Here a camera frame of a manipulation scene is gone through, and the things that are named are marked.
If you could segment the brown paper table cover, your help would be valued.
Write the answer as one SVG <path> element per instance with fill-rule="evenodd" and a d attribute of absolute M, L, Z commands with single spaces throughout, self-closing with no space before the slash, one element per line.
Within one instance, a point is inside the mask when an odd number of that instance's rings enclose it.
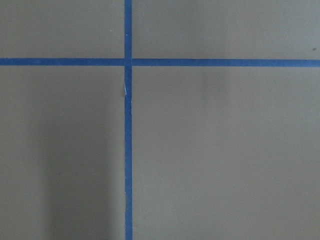
<path fill-rule="evenodd" d="M 318 59 L 317 0 L 135 0 L 135 58 Z M 136 240 L 317 240 L 320 70 L 135 66 Z M 2 66 L 0 237 L 125 238 L 123 66 Z"/>

